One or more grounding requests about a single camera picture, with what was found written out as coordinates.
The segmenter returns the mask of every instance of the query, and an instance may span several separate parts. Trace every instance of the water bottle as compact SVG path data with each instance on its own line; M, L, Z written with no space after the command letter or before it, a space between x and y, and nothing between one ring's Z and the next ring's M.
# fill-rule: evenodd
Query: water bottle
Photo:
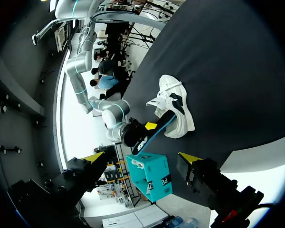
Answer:
M199 222L195 218L190 218L181 223L177 228L198 228Z
M179 224L182 223L182 219L179 216L176 216L174 219L171 219L169 222L166 222L166 228L176 228Z

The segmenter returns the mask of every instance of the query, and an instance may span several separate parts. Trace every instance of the white sneaker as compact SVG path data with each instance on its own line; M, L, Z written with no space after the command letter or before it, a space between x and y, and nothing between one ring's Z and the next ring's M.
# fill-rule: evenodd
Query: white sneaker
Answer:
M146 105L156 106L155 115L159 118L172 110L176 118L166 127L165 135L170 138L180 138L188 131L195 130L194 122L186 104L187 92L176 78L163 75L160 78L160 91L157 97Z

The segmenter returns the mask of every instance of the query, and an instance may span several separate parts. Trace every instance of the teal box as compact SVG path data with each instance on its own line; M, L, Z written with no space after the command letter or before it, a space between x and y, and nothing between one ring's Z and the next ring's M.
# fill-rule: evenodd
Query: teal box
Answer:
M151 202L172 193L166 156L142 152L138 156L128 155L126 159L133 184Z

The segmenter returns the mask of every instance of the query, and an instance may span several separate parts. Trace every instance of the black table surface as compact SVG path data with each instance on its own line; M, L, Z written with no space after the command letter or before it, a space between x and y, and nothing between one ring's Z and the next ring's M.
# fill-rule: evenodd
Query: black table surface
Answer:
M285 54L254 8L242 0L187 0L157 37L124 99L128 116L156 121L159 78L182 81L196 130L179 139L159 133L145 152L168 158L173 193L205 202L176 170L178 152L210 157L220 167L234 150L285 136Z

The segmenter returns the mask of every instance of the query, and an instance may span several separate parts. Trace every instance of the screw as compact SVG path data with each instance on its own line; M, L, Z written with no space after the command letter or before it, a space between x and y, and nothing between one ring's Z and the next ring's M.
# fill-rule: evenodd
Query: screw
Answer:
M65 192L66 188L65 188L65 186L60 186L60 187L57 188L57 190L58 190L59 193L60 192Z
M44 182L45 185L49 185L49 184L51 184L51 183L52 183L52 180L51 180L51 179L47 179L47 180Z

